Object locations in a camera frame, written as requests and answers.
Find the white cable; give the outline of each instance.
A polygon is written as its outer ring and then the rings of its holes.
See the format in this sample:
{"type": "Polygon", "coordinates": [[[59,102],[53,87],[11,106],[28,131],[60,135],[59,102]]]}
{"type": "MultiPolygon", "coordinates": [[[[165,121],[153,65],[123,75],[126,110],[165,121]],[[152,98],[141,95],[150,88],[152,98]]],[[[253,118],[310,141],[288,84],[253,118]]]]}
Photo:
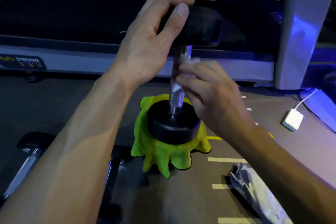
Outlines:
{"type": "Polygon", "coordinates": [[[305,101],[307,98],[309,98],[312,94],[314,94],[314,93],[315,93],[316,91],[318,91],[318,90],[319,90],[319,89],[314,90],[313,93],[311,93],[310,95],[308,95],[308,97],[302,99],[301,102],[298,103],[297,106],[296,106],[294,109],[296,110],[296,108],[297,108],[300,104],[302,104],[303,101],[305,101]]]}

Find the microfiber cloth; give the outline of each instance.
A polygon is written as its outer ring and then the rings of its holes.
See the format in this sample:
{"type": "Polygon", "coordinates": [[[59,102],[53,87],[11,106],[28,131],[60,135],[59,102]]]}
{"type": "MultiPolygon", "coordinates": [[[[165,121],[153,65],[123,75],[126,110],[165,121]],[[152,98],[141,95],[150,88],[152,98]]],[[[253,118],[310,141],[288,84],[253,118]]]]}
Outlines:
{"type": "MultiPolygon", "coordinates": [[[[156,164],[166,179],[170,176],[169,162],[177,169],[188,169],[191,166],[190,152],[192,150],[195,149],[203,153],[208,153],[211,150],[202,121],[195,139],[185,144],[166,144],[151,136],[147,130],[147,111],[154,103],[167,99],[169,99],[168,94],[141,99],[141,112],[135,121],[135,141],[131,151],[133,157],[145,156],[142,167],[144,172],[149,171],[152,165],[156,164]]],[[[183,101],[191,104],[186,98],[183,101]]]]}

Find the forearm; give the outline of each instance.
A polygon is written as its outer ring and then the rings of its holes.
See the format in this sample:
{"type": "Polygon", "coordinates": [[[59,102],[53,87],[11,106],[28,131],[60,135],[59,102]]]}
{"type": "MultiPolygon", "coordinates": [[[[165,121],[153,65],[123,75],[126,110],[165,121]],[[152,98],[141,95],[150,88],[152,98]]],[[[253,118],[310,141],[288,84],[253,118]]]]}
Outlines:
{"type": "Polygon", "coordinates": [[[131,94],[118,74],[107,73],[95,82],[3,206],[1,222],[95,223],[116,132],[131,94]]]}
{"type": "Polygon", "coordinates": [[[254,168],[294,223],[333,223],[333,188],[281,148],[264,128],[253,126],[239,137],[230,144],[254,168]]]}

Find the white charger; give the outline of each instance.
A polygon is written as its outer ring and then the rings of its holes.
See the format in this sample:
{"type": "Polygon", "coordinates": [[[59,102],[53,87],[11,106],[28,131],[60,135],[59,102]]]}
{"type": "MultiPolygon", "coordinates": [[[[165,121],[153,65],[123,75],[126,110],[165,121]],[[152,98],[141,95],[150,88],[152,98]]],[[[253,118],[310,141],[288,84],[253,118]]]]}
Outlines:
{"type": "Polygon", "coordinates": [[[303,99],[295,108],[290,109],[284,120],[282,121],[282,124],[288,128],[291,131],[297,131],[301,125],[301,122],[303,120],[303,114],[296,110],[296,108],[307,98],[309,98],[312,94],[314,94],[319,89],[316,89],[311,93],[308,97],[303,99]]]}

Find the white power adapter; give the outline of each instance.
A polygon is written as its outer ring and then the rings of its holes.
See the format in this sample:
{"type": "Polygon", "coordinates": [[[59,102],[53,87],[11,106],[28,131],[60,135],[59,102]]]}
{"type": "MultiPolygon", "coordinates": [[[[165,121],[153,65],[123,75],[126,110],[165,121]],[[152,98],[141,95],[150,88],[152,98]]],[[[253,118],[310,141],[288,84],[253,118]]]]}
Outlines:
{"type": "Polygon", "coordinates": [[[303,114],[296,109],[291,109],[282,124],[291,131],[297,131],[303,119],[303,114]]]}

